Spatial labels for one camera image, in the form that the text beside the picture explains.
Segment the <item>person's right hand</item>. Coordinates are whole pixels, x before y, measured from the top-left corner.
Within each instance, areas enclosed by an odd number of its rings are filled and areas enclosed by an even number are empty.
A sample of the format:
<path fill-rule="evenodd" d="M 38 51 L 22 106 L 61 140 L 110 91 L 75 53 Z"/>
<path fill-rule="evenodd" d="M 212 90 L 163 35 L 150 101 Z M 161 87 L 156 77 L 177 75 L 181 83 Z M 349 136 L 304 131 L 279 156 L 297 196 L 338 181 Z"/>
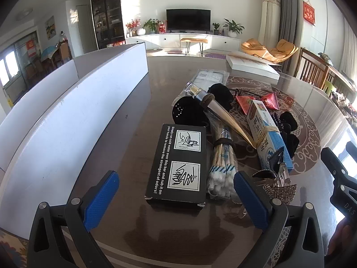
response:
<path fill-rule="evenodd" d="M 356 225 L 347 217 L 338 223 L 327 249 L 328 258 L 340 256 L 356 258 Z"/>

